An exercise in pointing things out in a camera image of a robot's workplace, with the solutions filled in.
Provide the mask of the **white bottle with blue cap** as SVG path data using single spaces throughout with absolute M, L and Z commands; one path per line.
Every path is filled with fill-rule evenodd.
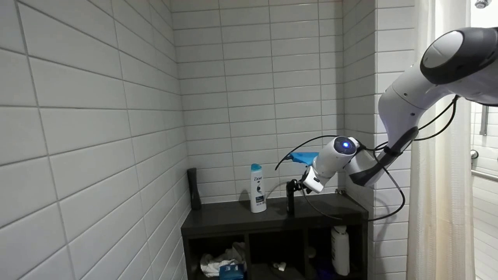
M 267 209 L 263 168 L 256 163 L 251 165 L 250 206 L 251 212 L 254 214 L 266 211 Z

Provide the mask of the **large white bottle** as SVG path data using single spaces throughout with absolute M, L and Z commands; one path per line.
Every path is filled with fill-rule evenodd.
M 350 242 L 346 226 L 331 229 L 331 262 L 338 275 L 350 273 Z

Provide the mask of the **black bottle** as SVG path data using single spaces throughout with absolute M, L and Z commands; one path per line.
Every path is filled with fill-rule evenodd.
M 202 208 L 202 202 L 198 191 L 196 167 L 192 167 L 187 170 L 187 179 L 188 179 L 191 209 L 195 211 L 200 210 Z

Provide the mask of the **dark cubby cabinet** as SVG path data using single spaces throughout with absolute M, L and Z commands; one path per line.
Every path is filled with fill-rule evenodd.
M 217 257 L 233 242 L 245 243 L 246 280 L 368 280 L 368 211 L 347 195 L 297 196 L 294 215 L 285 198 L 272 198 L 267 210 L 251 213 L 249 202 L 205 204 L 181 226 L 187 280 L 208 278 L 200 269 L 203 254 Z M 331 229 L 345 225 L 350 241 L 350 273 L 331 265 Z M 272 267 L 286 262 L 284 272 Z

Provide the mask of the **blue packet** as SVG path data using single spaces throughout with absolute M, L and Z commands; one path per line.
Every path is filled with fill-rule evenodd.
M 219 280 L 244 280 L 243 264 L 228 264 L 219 268 Z

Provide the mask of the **crumpled white cloth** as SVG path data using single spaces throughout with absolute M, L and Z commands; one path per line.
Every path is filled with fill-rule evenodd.
M 247 259 L 245 257 L 245 243 L 233 242 L 231 248 L 217 257 L 203 254 L 200 260 L 200 269 L 208 278 L 219 277 L 219 268 L 228 264 L 243 264 L 247 272 Z

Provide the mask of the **white shower curtain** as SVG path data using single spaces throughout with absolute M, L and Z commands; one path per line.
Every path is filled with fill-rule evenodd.
M 416 0 L 416 61 L 439 36 L 470 26 L 470 0 Z M 407 280 L 475 280 L 471 103 L 411 149 Z

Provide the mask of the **metal grab bar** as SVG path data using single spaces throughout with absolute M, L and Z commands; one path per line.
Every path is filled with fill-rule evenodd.
M 490 180 L 490 181 L 498 183 L 498 176 L 474 170 L 473 164 L 474 164 L 474 161 L 478 157 L 479 157 L 478 151 L 471 149 L 471 173 L 472 173 L 472 176 L 479 177 L 482 179 L 486 179 L 486 180 Z

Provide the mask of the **vertical metal bar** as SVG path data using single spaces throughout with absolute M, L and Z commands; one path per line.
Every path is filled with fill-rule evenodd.
M 488 113 L 489 107 L 482 105 L 479 135 L 487 135 Z

